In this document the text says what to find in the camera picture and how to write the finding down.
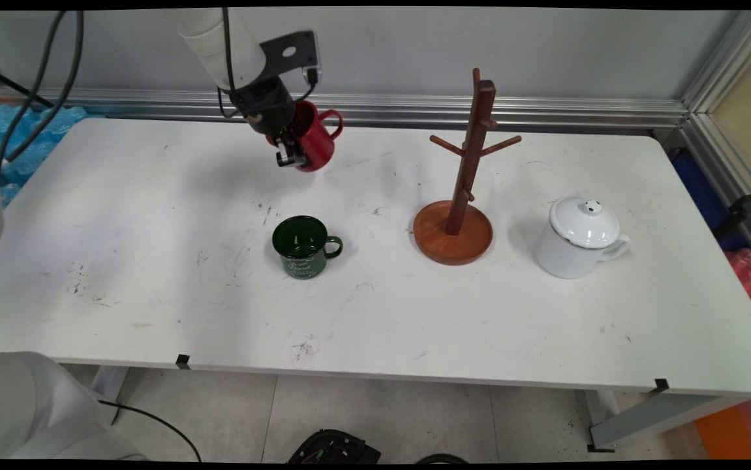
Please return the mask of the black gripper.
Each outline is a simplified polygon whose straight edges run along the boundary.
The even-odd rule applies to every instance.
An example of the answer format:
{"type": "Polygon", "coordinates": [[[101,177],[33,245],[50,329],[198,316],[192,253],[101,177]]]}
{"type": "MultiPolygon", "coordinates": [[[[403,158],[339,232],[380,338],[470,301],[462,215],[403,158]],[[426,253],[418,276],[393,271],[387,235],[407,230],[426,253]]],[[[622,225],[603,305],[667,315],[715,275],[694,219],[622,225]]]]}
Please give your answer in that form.
{"type": "Polygon", "coordinates": [[[303,170],[307,166],[309,158],[288,127],[294,120],[296,105],[282,78],[253,82],[229,92],[228,98],[254,131],[275,138],[278,167],[303,170]]]}

